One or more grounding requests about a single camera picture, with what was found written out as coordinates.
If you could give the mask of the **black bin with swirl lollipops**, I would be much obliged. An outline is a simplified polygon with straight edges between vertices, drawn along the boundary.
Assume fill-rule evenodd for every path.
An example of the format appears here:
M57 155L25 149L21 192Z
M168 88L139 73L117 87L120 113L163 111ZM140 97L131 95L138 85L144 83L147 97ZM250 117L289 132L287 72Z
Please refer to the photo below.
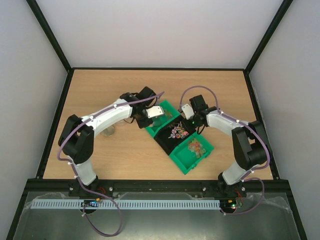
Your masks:
M167 155L196 132L192 123L182 116L172 119L155 134L153 139Z

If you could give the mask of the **green bin with square lollipops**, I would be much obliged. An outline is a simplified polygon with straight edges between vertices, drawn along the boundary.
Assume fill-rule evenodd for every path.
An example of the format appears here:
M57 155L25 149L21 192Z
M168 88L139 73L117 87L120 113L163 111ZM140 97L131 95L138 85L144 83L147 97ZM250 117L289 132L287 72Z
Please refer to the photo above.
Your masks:
M153 123L146 128L146 131L152 137L154 137L166 124L170 123L173 119L180 115L179 111L167 100L160 102L159 106L162 107L164 115L154 117L152 119Z

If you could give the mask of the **green bin with gummy candies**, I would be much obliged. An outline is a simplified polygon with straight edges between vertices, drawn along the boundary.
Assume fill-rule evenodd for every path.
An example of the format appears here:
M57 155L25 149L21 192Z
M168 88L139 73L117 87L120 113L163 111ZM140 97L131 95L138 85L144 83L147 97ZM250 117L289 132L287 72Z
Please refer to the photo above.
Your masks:
M201 135L193 133L170 153L169 158L186 175L203 159L207 158L214 147Z

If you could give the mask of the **silver metal scoop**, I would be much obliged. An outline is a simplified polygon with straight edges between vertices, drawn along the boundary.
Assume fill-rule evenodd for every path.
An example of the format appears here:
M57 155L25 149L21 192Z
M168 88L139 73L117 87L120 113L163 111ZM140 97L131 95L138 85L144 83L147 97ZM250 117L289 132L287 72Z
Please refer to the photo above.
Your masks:
M157 116L152 118L152 121L153 121L152 123L153 127L161 126L167 121L167 117L165 115Z

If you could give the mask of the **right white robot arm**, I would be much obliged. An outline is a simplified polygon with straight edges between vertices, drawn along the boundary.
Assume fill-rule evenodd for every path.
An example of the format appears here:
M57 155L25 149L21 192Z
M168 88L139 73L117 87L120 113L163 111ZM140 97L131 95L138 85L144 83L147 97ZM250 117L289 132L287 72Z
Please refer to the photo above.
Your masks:
M217 180L217 191L222 196L229 196L242 187L241 182L249 174L270 164L272 150L261 122L241 121L218 106L209 107L202 95L180 104L180 111L195 128L215 128L232 138L234 162Z

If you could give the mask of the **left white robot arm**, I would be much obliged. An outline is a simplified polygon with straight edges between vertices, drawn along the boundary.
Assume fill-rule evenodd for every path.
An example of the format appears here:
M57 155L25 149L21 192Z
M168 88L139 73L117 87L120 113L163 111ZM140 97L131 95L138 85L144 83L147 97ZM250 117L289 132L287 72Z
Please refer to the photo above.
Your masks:
M140 129L150 126L153 120L148 116L148 110L156 106L152 102L158 101L163 94L156 94L146 86L139 93L122 94L114 103L95 113L83 117L73 114L67 119L58 140L57 159L72 167L83 190L96 193L98 176L91 161L96 136L128 118L136 121Z

